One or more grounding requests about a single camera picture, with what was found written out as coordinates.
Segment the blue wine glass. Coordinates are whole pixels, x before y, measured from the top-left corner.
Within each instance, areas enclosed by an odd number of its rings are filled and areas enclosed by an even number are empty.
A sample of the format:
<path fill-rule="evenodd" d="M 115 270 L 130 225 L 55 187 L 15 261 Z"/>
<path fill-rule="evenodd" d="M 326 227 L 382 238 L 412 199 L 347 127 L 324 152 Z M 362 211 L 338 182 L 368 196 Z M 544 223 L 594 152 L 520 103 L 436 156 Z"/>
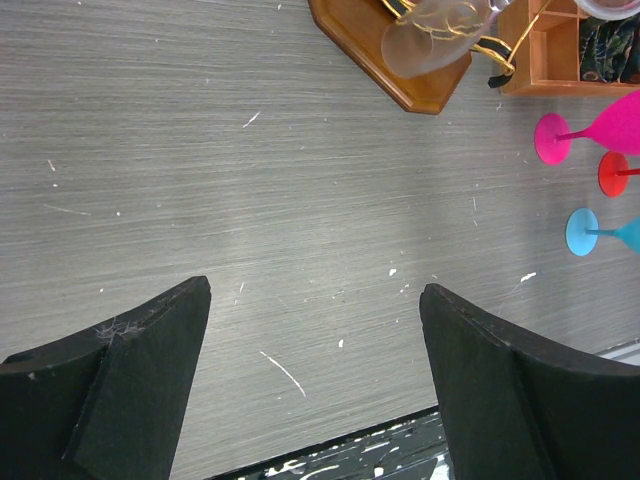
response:
<path fill-rule="evenodd" d="M 600 237 L 612 237 L 622 241 L 630 250 L 639 253 L 639 218 L 616 229 L 601 229 L 595 213 L 589 208 L 579 208 L 571 213 L 565 227 L 565 242 L 576 256 L 586 256 L 595 248 Z"/>

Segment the clear wine glass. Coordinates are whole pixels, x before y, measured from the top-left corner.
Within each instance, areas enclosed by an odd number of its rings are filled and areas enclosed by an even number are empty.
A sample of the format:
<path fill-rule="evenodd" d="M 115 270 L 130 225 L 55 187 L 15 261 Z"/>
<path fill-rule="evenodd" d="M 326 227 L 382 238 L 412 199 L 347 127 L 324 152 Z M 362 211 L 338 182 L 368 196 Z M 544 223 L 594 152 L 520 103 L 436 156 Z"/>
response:
<path fill-rule="evenodd" d="M 606 21 L 627 19 L 640 11 L 640 0 L 575 0 L 575 4 L 589 16 Z"/>
<path fill-rule="evenodd" d="M 389 70 L 414 78 L 469 53 L 510 3 L 494 0 L 417 1 L 386 29 L 381 53 Z"/>

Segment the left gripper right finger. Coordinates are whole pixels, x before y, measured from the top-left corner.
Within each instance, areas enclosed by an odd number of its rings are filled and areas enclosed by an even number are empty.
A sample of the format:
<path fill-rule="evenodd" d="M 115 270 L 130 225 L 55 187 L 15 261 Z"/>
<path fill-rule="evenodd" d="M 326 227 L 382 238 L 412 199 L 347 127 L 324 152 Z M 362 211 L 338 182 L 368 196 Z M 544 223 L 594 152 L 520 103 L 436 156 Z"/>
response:
<path fill-rule="evenodd" d="M 639 369 L 430 283 L 419 311 L 458 479 L 636 479 Z"/>

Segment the red wine glass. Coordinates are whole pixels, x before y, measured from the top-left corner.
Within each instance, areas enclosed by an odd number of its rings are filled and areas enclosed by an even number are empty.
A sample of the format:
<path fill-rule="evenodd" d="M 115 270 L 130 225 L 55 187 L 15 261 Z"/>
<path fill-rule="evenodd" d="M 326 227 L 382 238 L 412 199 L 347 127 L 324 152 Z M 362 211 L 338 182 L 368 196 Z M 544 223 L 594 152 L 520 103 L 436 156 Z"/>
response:
<path fill-rule="evenodd" d="M 624 193 L 629 178 L 638 175 L 639 169 L 630 168 L 625 155 L 609 151 L 600 160 L 597 179 L 602 193 L 615 198 Z"/>

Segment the clear wine glass back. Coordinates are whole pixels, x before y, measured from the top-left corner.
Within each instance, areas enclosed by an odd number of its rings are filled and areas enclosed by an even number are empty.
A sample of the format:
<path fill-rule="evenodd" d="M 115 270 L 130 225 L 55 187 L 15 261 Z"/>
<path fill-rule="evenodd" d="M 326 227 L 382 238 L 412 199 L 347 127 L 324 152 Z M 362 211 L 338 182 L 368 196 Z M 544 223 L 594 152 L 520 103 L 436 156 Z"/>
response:
<path fill-rule="evenodd" d="M 389 70 L 414 78 L 469 53 L 510 3 L 494 0 L 417 1 L 386 29 L 381 53 Z"/>

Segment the gold wire wine glass rack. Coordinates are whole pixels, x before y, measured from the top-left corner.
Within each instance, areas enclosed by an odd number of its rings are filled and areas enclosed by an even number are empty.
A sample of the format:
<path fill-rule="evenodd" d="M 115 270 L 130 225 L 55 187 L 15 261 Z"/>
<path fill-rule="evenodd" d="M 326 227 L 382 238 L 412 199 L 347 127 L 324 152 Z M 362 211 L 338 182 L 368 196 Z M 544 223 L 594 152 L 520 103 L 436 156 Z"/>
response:
<path fill-rule="evenodd" d="M 315 24 L 402 109 L 441 113 L 473 53 L 499 67 L 488 86 L 506 85 L 516 71 L 516 43 L 490 36 L 508 1 L 310 1 Z"/>

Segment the wooden compartment tray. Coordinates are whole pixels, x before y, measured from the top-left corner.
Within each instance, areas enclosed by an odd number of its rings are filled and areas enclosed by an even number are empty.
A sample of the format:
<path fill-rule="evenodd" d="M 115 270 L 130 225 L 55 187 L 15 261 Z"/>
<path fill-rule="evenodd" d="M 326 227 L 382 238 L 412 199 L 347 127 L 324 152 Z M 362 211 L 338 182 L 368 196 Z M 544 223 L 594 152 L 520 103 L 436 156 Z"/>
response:
<path fill-rule="evenodd" d="M 580 73 L 580 21 L 587 14 L 573 1 L 519 0 L 497 20 L 498 37 L 515 47 L 516 71 L 501 88 L 514 96 L 620 97 L 638 83 L 586 81 Z"/>

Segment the pink wine glass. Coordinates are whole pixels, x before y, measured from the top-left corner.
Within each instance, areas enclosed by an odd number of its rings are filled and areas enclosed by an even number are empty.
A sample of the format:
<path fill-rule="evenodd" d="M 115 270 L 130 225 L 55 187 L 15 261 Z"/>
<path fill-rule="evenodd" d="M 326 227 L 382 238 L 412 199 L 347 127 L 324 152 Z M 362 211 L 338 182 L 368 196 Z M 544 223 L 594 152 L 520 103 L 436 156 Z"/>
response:
<path fill-rule="evenodd" d="M 622 154 L 639 154 L 639 91 L 619 98 L 585 129 L 571 132 L 558 113 L 548 113 L 538 121 L 533 144 L 539 159 L 549 165 L 562 163 L 574 139 L 587 138 L 605 149 Z"/>

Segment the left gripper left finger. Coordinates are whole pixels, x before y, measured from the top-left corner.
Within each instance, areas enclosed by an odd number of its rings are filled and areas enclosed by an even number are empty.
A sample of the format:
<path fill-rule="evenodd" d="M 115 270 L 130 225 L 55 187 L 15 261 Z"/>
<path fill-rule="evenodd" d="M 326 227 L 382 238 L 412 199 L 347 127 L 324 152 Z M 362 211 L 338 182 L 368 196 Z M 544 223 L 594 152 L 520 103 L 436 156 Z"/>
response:
<path fill-rule="evenodd" d="M 169 478 L 210 305 L 191 277 L 2 361 L 2 478 Z"/>

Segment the clear wine glass front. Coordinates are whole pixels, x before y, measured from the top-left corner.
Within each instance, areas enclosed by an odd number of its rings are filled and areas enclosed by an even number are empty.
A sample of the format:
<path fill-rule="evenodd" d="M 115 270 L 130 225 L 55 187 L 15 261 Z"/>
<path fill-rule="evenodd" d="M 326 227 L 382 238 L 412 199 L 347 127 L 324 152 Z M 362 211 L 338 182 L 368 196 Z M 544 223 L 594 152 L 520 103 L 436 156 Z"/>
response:
<path fill-rule="evenodd" d="M 575 4 L 589 16 L 606 21 L 627 19 L 640 11 L 640 0 L 575 0 Z"/>

